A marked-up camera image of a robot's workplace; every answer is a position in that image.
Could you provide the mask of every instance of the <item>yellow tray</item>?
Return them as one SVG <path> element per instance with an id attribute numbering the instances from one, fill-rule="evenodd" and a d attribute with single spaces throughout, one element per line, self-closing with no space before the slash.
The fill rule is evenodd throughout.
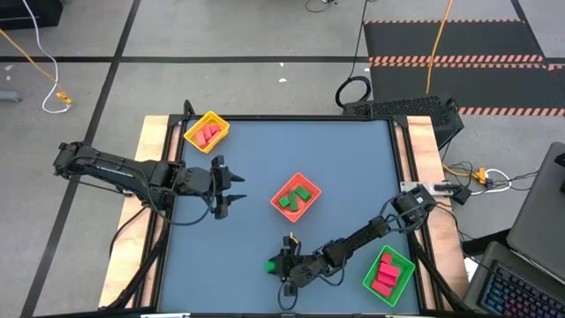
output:
<path id="1" fill-rule="evenodd" d="M 205 148 L 200 148 L 194 140 L 194 135 L 196 134 L 196 132 L 199 132 L 201 129 L 203 129 L 204 125 L 206 124 L 219 125 L 220 135 L 216 139 L 212 140 L 212 142 L 210 142 Z M 224 139 L 225 136 L 228 135 L 229 131 L 230 124 L 216 115 L 213 111 L 209 111 L 199 121 L 197 121 L 196 124 L 191 127 L 191 129 L 185 132 L 185 139 L 188 140 L 188 142 L 192 143 L 198 150 L 207 154 L 212 151 L 212 149 L 214 149 L 215 145 L 217 145 L 218 142 L 222 141 L 222 139 Z"/>

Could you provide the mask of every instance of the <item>red tray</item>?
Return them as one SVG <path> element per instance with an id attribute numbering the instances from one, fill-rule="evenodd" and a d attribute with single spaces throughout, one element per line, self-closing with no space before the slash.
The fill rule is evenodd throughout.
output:
<path id="1" fill-rule="evenodd" d="M 290 206 L 288 206 L 287 208 L 281 207 L 279 205 L 279 199 L 287 195 L 290 190 L 296 189 L 298 186 L 304 187 L 304 189 L 306 189 L 306 191 L 310 193 L 312 198 L 310 198 L 308 202 L 304 202 L 300 197 L 298 197 L 298 211 L 296 212 L 290 211 Z M 291 222 L 295 223 L 306 212 L 306 210 L 310 208 L 310 206 L 316 201 L 316 199 L 318 199 L 320 194 L 321 190 L 318 186 L 316 186 L 314 183 L 312 183 L 312 181 L 303 176 L 302 173 L 297 172 L 294 176 L 292 176 L 289 182 L 287 182 L 286 185 L 284 185 L 281 190 L 279 190 L 279 192 L 275 194 L 273 199 L 271 199 L 271 204 L 273 205 L 273 207 L 279 210 L 279 212 L 286 216 L 286 218 L 288 218 Z"/>

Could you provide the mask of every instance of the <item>wooden table edge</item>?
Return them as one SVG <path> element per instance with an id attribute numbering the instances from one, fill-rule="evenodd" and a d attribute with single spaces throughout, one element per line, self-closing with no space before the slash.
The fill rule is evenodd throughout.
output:
<path id="1" fill-rule="evenodd" d="M 166 115 L 145 117 L 139 136 L 135 160 L 161 159 L 168 121 L 169 116 Z M 419 181 L 442 181 L 444 174 L 430 118 L 408 117 L 408 123 Z M 395 132 L 404 179 L 411 180 L 403 133 L 398 126 Z M 171 161 L 175 158 L 175 149 L 177 148 L 176 144 L 180 133 L 180 126 L 177 125 L 171 139 L 171 143 L 174 143 L 170 147 L 169 160 Z M 449 199 L 439 199 L 439 201 L 449 204 Z M 118 227 L 139 209 L 140 202 L 137 198 L 124 199 Z M 116 240 L 102 288 L 99 302 L 100 307 L 106 306 L 116 299 L 138 269 L 147 234 L 148 221 L 149 213 L 144 213 Z M 160 226 L 161 224 L 158 223 L 155 238 L 159 233 Z M 467 290 L 469 282 L 463 264 L 463 254 L 459 244 L 455 221 L 447 212 L 435 209 L 430 214 L 428 226 L 436 267 L 457 295 L 462 297 Z M 426 307 L 432 309 L 434 304 L 430 278 L 421 264 L 420 268 L 423 269 L 422 280 L 424 283 Z M 154 273 L 155 268 L 153 266 L 146 278 L 146 288 L 141 300 L 143 307 L 150 304 L 151 294 L 153 293 Z"/>

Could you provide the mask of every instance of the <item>white cable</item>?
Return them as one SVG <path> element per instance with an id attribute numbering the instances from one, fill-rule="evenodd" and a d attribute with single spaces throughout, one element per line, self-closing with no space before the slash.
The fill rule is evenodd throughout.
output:
<path id="1" fill-rule="evenodd" d="M 482 193 L 500 193 L 500 192 L 507 191 L 508 189 L 510 189 L 512 187 L 512 181 L 510 181 L 509 176 L 507 176 L 506 173 L 504 173 L 504 172 L 502 172 L 498 169 L 487 169 L 485 171 L 485 178 L 488 178 L 488 172 L 490 172 L 490 171 L 500 173 L 504 178 L 506 178 L 507 185 L 505 187 L 503 187 L 502 189 L 485 190 L 485 191 L 471 193 L 471 195 L 479 195 L 479 194 L 482 194 Z"/>
<path id="2" fill-rule="evenodd" d="M 55 88 L 57 88 L 57 84 L 59 83 L 59 66 L 57 65 L 57 61 L 55 60 L 55 58 L 53 58 L 51 55 L 49 55 L 45 49 L 43 49 L 43 47 L 41 46 L 41 41 L 39 39 L 39 27 L 37 26 L 37 21 L 35 20 L 35 16 L 34 13 L 32 12 L 32 10 L 29 8 L 29 5 L 27 4 L 26 0 L 21 0 L 27 11 L 29 12 L 29 15 L 32 17 L 32 21 L 34 22 L 34 27 L 35 27 L 35 40 L 37 41 L 37 46 L 39 47 L 39 49 L 41 50 L 41 52 L 43 52 L 43 55 L 45 55 L 46 57 L 48 57 L 49 59 L 51 59 L 51 61 L 53 61 L 53 64 L 55 65 L 55 84 L 53 84 L 53 87 L 51 88 L 51 90 L 49 91 L 49 94 L 47 94 L 47 96 L 45 96 L 45 99 L 43 100 L 43 103 L 41 104 L 41 108 L 45 111 L 47 111 L 49 114 L 60 114 L 60 113 L 64 113 L 67 110 L 69 110 L 69 108 L 71 107 L 71 105 L 66 105 L 66 108 L 64 110 L 48 110 L 45 107 L 45 104 L 47 103 L 47 100 L 53 95 L 53 92 L 55 91 Z"/>

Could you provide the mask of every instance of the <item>blue tabletop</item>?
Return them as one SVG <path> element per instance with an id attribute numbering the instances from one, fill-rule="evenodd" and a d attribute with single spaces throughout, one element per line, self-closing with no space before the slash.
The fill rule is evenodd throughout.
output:
<path id="1" fill-rule="evenodd" d="M 278 254 L 292 231 L 309 254 L 331 239 L 346 238 L 379 213 L 398 193 L 393 148 L 386 121 L 298 122 L 232 121 L 229 135 L 210 154 L 186 143 L 187 167 L 207 168 L 216 155 L 246 179 L 231 194 L 234 202 L 223 220 L 207 217 L 188 228 L 173 227 L 162 280 L 161 312 L 279 313 L 279 278 L 265 272 L 265 261 Z M 296 222 L 270 205 L 270 199 L 302 172 L 322 194 Z M 174 220 L 194 220 L 206 208 L 199 198 L 178 197 Z M 359 249 L 348 261 L 345 280 L 330 287 L 316 280 L 300 289 L 294 312 L 416 313 L 413 279 L 394 308 L 361 284 L 384 245 L 409 258 L 406 237 L 391 233 Z M 338 280 L 339 274 L 330 278 Z M 286 306 L 292 299 L 284 298 Z"/>

